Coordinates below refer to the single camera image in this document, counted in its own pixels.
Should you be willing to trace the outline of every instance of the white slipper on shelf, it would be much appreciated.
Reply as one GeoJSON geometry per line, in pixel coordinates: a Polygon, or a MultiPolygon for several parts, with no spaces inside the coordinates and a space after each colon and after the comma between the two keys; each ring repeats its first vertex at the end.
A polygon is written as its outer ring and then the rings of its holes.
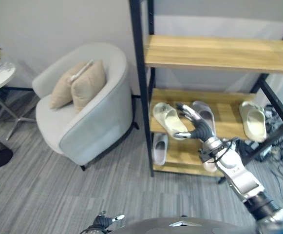
{"type": "Polygon", "coordinates": [[[217,171],[217,167],[214,163],[214,159],[211,158],[209,160],[207,160],[206,162],[203,163],[203,167],[205,170],[207,170],[208,172],[215,172],[217,171]]]}
{"type": "Polygon", "coordinates": [[[210,107],[205,102],[194,101],[191,105],[191,108],[205,120],[205,122],[213,130],[214,134],[216,134],[214,114],[211,111],[210,107]]]}
{"type": "Polygon", "coordinates": [[[153,137],[152,158],[153,163],[163,166],[166,162],[168,136],[164,133],[155,133],[153,137]]]}
{"type": "Polygon", "coordinates": [[[250,140],[263,142],[267,137],[264,109],[251,101],[244,101],[239,111],[246,136],[250,140]]]}
{"type": "Polygon", "coordinates": [[[188,131],[174,108],[166,103],[159,102],[153,108],[153,116],[174,139],[184,140],[184,138],[175,138],[173,136],[175,133],[188,131]]]}

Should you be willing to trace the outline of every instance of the floor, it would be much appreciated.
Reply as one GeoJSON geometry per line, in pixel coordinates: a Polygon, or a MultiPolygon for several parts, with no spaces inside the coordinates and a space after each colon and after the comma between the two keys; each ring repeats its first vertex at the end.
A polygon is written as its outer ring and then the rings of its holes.
{"type": "MultiPolygon", "coordinates": [[[[16,113],[38,101],[32,92],[12,91],[7,103],[16,113]]],[[[29,113],[34,117],[34,110],[29,113]]],[[[9,141],[12,122],[0,112],[0,141],[14,157],[0,168],[0,234],[79,233],[102,210],[126,218],[111,230],[152,217],[188,215],[238,226],[254,220],[227,184],[212,177],[156,172],[150,177],[146,143],[137,101],[136,121],[128,138],[83,172],[68,158],[53,152],[36,124],[23,123],[9,141]]],[[[277,182],[263,163],[248,169],[283,207],[277,182]]]]}

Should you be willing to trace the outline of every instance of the wall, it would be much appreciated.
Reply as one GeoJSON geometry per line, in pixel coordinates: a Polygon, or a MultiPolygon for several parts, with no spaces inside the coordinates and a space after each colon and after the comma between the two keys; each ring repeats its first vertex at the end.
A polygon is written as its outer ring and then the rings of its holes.
{"type": "Polygon", "coordinates": [[[9,86],[31,87],[50,64],[90,41],[124,51],[133,92],[139,94],[128,0],[0,0],[3,60],[17,66],[9,86]]]}
{"type": "MultiPolygon", "coordinates": [[[[158,35],[281,39],[283,0],[154,0],[158,35]]],[[[258,74],[157,69],[157,87],[248,92],[258,74]]]]}

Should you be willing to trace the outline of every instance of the shelf board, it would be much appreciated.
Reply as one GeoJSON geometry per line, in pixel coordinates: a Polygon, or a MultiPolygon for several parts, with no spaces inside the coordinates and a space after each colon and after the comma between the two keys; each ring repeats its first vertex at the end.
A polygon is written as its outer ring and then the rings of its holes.
{"type": "Polygon", "coordinates": [[[166,163],[163,166],[153,165],[153,169],[155,171],[161,172],[173,172],[173,173],[181,173],[181,174],[191,174],[191,175],[200,175],[200,176],[214,176],[214,177],[223,177],[223,174],[219,171],[214,173],[206,171],[203,166],[192,166],[185,164],[169,164],[166,163]]]}
{"type": "Polygon", "coordinates": [[[148,67],[283,73],[283,40],[149,36],[148,67]]]}
{"type": "Polygon", "coordinates": [[[202,144],[196,139],[175,140],[169,136],[166,163],[163,166],[153,165],[156,171],[174,172],[203,176],[224,176],[221,172],[208,172],[199,159],[198,150],[202,144]]]}
{"type": "MultiPolygon", "coordinates": [[[[250,94],[228,94],[217,92],[198,92],[170,89],[153,89],[152,101],[150,106],[150,130],[152,132],[166,133],[166,130],[159,124],[152,115],[155,104],[165,102],[175,107],[177,102],[187,105],[195,100],[207,103],[215,118],[216,134],[220,138],[239,137],[247,139],[241,116],[239,114],[239,105],[246,100],[252,100],[255,95],[250,94]]],[[[194,129],[193,125],[186,118],[180,117],[189,131],[194,129]]]]}

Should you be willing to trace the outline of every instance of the side table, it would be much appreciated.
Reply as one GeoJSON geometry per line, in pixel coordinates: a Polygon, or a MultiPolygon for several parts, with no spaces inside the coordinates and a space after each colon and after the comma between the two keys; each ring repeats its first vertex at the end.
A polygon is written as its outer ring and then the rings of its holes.
{"type": "MultiPolygon", "coordinates": [[[[7,84],[13,78],[15,71],[16,67],[13,64],[5,64],[0,67],[0,88],[7,84]]],[[[32,118],[18,116],[1,99],[0,106],[15,119],[15,123],[10,132],[8,133],[6,140],[9,140],[19,122],[36,122],[36,120],[32,118]]]]}

